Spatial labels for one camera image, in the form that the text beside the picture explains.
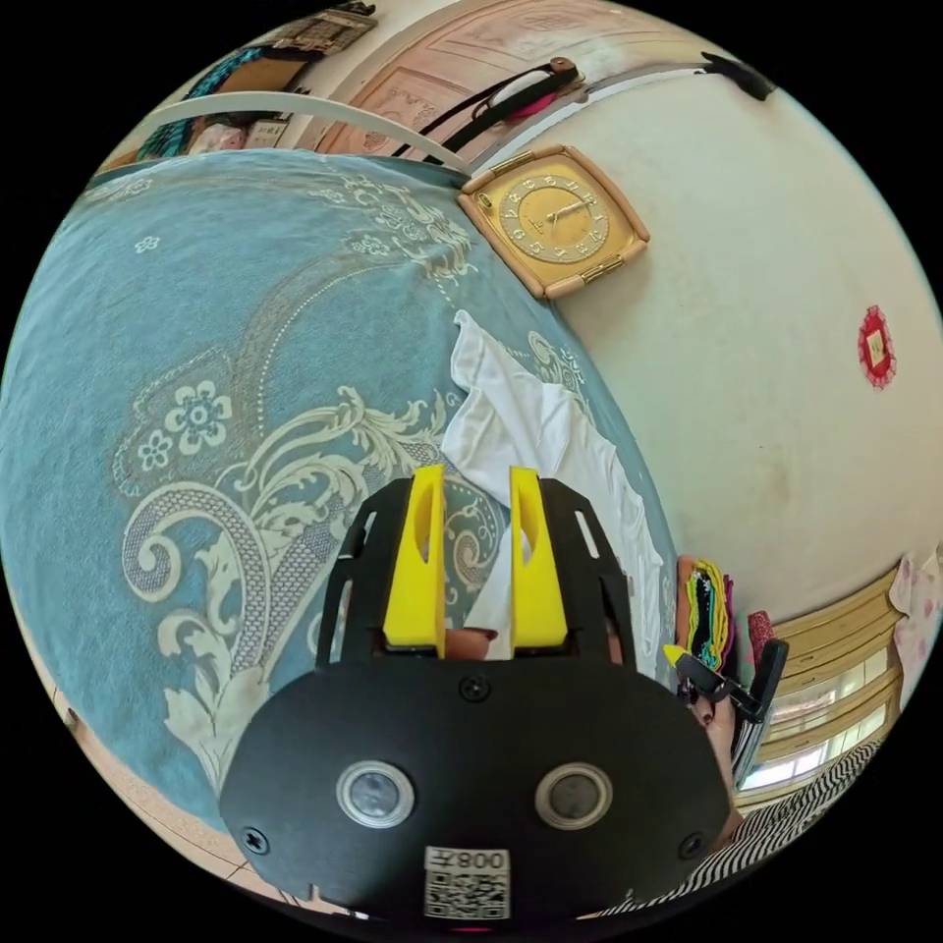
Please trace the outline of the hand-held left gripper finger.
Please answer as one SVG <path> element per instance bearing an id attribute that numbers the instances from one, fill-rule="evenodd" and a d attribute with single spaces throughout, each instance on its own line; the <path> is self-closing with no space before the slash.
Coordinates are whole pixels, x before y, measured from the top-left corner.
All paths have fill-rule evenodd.
<path id="1" fill-rule="evenodd" d="M 541 481 L 533 469 L 510 469 L 511 650 L 560 648 L 568 627 Z"/>

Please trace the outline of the person's right hand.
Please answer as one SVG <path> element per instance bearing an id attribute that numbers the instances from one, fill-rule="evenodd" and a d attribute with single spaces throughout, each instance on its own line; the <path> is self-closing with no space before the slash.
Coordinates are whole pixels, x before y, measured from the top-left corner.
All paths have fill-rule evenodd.
<path id="1" fill-rule="evenodd" d="M 726 697 L 711 701 L 699 696 L 690 705 L 690 711 L 714 749 L 721 755 L 728 756 L 737 729 L 736 710 L 732 700 Z"/>

